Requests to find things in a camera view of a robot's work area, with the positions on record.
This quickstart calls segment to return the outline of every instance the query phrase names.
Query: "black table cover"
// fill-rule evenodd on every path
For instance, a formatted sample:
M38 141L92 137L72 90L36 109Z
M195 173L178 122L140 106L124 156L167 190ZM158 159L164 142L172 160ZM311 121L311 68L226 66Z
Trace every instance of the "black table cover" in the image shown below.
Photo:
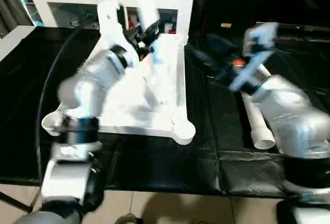
M43 81L71 29L37 27L0 62L0 183L37 185L35 118ZM84 30L60 59L43 114L58 106L58 84L88 57L99 33ZM280 42L268 69L306 91L329 112L329 49L309 42ZM196 127L191 144L138 135L99 135L98 153L107 169L107 189L207 195L282 197L283 155L252 146L239 95L206 79L186 54L188 119ZM42 131L45 169L53 138Z

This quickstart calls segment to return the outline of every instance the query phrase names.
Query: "white plastic stand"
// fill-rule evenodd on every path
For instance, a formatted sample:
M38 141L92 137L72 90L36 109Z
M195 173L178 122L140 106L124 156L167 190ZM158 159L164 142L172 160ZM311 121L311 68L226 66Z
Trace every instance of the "white plastic stand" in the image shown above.
M134 67L126 68L125 75L109 90L99 117L100 132L165 136L178 144L189 144L195 135L195 127L187 119L184 56L187 38L161 34L157 40L161 67L153 65L151 55L137 63L117 17L110 19L116 16L112 9L116 10L117 6L113 1L100 4L101 38L89 59L99 51L111 48L112 44L120 44L131 53ZM42 126L50 135L58 135L54 126L61 123L64 110L60 105L43 119Z

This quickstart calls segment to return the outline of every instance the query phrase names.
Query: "white pvc pipe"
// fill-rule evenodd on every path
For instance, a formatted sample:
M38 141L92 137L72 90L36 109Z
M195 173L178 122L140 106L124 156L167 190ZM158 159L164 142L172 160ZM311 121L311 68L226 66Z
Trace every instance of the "white pvc pipe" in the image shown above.
M137 0L138 12L143 31L159 20L158 9L154 0Z
M275 138L270 129L268 129L262 113L259 108L252 103L248 94L242 93L247 117L251 126L251 138L255 148L270 149L275 145Z

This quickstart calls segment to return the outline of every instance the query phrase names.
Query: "tile floor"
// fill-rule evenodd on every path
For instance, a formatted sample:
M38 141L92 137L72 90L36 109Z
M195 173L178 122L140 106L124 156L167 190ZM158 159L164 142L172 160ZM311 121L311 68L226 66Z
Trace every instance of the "tile floor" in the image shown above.
M0 191L40 206L38 188L0 185ZM84 224L112 224L133 213L144 224L276 224L274 207L279 200L215 197L187 194L106 191L102 206L84 219ZM0 201L1 223L13 223L24 212Z

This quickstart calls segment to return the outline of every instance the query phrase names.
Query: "black cable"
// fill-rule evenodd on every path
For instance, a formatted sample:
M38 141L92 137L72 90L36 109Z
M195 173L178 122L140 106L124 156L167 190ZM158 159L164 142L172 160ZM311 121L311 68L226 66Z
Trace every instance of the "black cable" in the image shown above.
M74 31L70 34L70 36L66 39L64 44L62 45L60 51L57 53L53 64L48 72L48 75L45 79L42 92L39 99L39 105L37 110L37 117L36 117L36 130L35 130L35 146L36 146L36 154L37 154L37 164L38 164L38 177L39 177L39 183L40 186L42 185L43 181L43 173L42 173L42 165L41 165L41 151L40 151L40 126L41 126L41 110L44 102L44 96L46 95L46 90L48 88L48 82L53 74L54 68L60 59L64 49L69 45L71 40L84 28L84 26L79 26L74 29Z

